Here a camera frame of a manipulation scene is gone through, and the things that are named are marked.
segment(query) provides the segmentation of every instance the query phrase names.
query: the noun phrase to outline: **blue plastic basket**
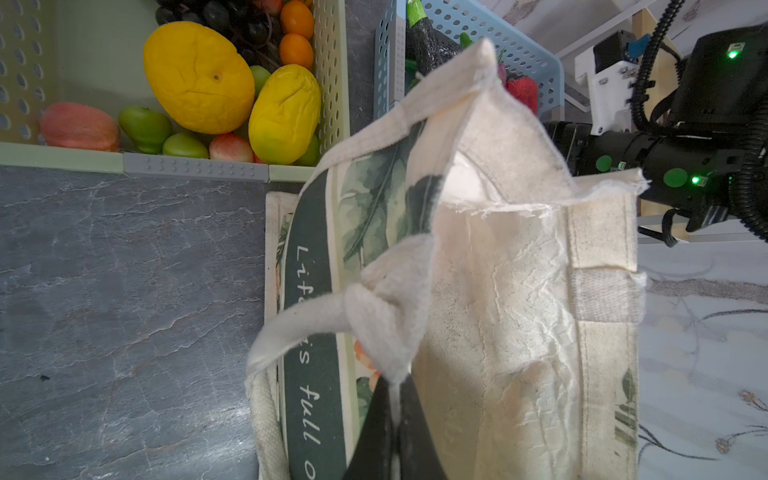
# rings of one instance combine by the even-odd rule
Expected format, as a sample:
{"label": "blue plastic basket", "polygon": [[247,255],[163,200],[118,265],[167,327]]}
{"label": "blue plastic basket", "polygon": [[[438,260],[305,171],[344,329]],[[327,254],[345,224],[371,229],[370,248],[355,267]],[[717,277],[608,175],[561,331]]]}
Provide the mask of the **blue plastic basket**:
{"label": "blue plastic basket", "polygon": [[[458,43],[465,31],[494,43],[508,70],[538,83],[538,116],[565,106],[563,65],[557,57],[475,0],[422,0],[432,26]],[[392,0],[376,28],[373,117],[406,95],[406,0]]]}

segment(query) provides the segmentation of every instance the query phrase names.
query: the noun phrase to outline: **yellow melon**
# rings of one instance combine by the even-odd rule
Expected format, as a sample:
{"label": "yellow melon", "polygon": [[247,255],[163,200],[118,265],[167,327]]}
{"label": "yellow melon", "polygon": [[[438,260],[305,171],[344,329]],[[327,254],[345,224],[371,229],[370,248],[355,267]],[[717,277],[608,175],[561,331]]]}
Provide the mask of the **yellow melon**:
{"label": "yellow melon", "polygon": [[255,86],[232,42],[193,22],[162,25],[144,44],[144,73],[165,111],[204,134],[225,134],[247,120]]}

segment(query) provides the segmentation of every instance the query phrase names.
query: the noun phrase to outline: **green plastic basket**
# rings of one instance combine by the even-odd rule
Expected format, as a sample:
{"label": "green plastic basket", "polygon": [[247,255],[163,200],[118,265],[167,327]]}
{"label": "green plastic basket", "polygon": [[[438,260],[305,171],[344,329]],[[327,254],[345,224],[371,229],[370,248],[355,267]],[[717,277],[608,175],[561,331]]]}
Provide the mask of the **green plastic basket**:
{"label": "green plastic basket", "polygon": [[[222,180],[308,179],[307,167],[249,164],[230,170],[228,162],[204,161],[201,168],[184,171],[180,159],[162,155],[40,145],[38,119],[58,101],[90,105],[115,118],[129,105],[162,110],[144,76],[142,53],[157,27],[156,7],[148,0],[0,0],[0,165]],[[349,136],[344,1],[315,0],[313,13],[314,73],[323,93],[317,133],[325,153]],[[163,167],[171,162],[173,167]]]}

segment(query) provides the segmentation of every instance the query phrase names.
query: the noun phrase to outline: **yellow fruit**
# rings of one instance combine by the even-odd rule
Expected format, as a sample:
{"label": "yellow fruit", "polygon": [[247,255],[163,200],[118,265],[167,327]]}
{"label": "yellow fruit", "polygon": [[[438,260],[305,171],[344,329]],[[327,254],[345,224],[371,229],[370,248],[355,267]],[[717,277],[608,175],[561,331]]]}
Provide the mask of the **yellow fruit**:
{"label": "yellow fruit", "polygon": [[167,23],[144,44],[144,73],[165,111],[204,134],[226,134],[248,118],[253,75],[235,46],[193,22]]}
{"label": "yellow fruit", "polygon": [[320,119],[320,86],[300,65],[278,68],[266,81],[248,124],[250,146],[267,164],[292,164],[310,145]]}

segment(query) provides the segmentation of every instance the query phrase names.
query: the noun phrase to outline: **orange flower print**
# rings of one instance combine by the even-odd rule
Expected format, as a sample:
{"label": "orange flower print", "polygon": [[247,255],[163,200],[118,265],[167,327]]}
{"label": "orange flower print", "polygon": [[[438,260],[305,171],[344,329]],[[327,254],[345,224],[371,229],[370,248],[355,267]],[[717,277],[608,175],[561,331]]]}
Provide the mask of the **orange flower print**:
{"label": "orange flower print", "polygon": [[362,349],[362,344],[359,340],[355,341],[355,358],[358,362],[362,363],[367,369],[373,370],[374,372],[369,377],[369,383],[368,387],[371,389],[371,392],[376,390],[376,383],[379,382],[379,377],[382,375],[382,373],[376,369],[376,367],[373,365],[373,361],[371,360],[371,357],[368,356],[366,351]]}

